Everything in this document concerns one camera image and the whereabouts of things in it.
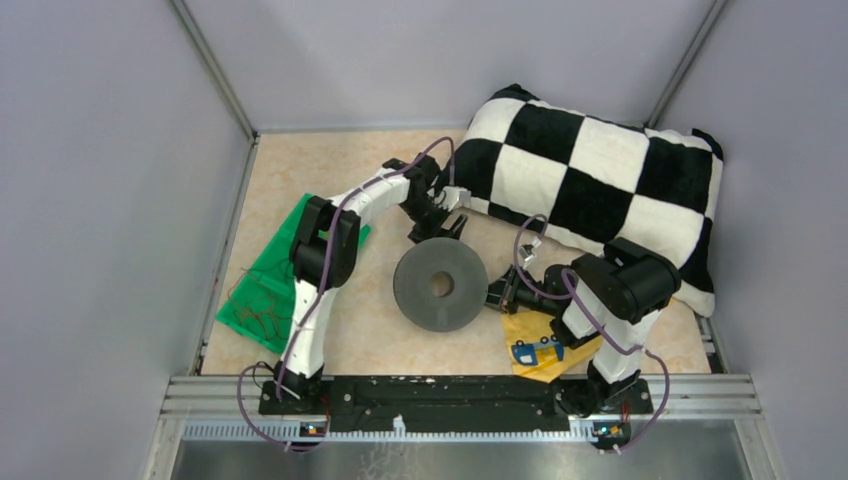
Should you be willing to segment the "black cable spool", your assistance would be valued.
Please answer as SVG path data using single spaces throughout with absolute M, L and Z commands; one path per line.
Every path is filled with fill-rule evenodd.
M 483 310 L 488 277 L 479 255 L 448 238 L 426 240 L 411 248 L 393 275 L 393 294 L 403 315 L 436 333 L 459 330 Z

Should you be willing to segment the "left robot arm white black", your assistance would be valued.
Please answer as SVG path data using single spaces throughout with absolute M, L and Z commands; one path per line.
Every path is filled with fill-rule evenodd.
M 398 206 L 413 222 L 409 237 L 415 243 L 461 234 L 465 215 L 450 228 L 443 224 L 454 210 L 469 205 L 471 193 L 451 183 L 440 185 L 439 175 L 438 165 L 428 155 L 410 164 L 391 159 L 345 193 L 308 200 L 289 253 L 294 310 L 289 339 L 275 369 L 274 395 L 295 412 L 308 413 L 319 404 L 332 305 L 355 269 L 362 227 Z

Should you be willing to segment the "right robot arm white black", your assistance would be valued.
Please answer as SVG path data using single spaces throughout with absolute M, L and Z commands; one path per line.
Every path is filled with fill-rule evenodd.
M 558 402 L 565 412 L 581 417 L 612 412 L 636 385 L 645 342 L 680 289 L 681 274 L 662 255 L 617 238 L 601 255 L 552 264 L 537 280 L 525 266 L 534 249 L 533 244 L 518 247 L 518 264 L 489 284 L 485 304 L 506 314 L 527 310 L 549 317 L 548 332 L 511 344 L 513 358 L 522 366 L 561 361 L 599 341 L 586 380 L 564 388 Z

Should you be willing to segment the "yellow cloth with car print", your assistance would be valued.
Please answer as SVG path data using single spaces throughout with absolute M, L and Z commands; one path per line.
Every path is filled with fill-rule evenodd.
M 584 372 L 601 345 L 595 336 L 579 347 L 564 347 L 549 325 L 552 318 L 539 312 L 502 314 L 500 320 L 512 374 L 538 382 L 550 383 L 579 367 Z

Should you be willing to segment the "black white checkered pillow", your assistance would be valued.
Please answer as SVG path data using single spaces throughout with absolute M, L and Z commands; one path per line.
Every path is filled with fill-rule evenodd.
M 473 115 L 436 180 L 471 210 L 528 224 L 561 245 L 599 254 L 624 238 L 679 270 L 676 299 L 708 317 L 708 269 L 724 152 L 708 133 L 624 125 L 553 106 L 518 84 Z

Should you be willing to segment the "green compartment tray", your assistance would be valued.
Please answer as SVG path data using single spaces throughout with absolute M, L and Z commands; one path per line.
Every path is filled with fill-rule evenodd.
M 252 266 L 226 294 L 216 320 L 280 355 L 287 346 L 295 300 L 289 252 L 305 206 L 304 194 Z

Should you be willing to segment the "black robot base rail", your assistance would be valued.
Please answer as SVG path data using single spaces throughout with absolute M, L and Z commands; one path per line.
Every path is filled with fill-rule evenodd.
M 645 380 L 605 405 L 585 378 L 543 383 L 495 376 L 335 376 L 310 387 L 303 399 L 262 387 L 262 415 L 316 415 L 332 433 L 387 432 L 401 419 L 409 433 L 565 432 L 587 413 L 617 418 L 651 414 Z

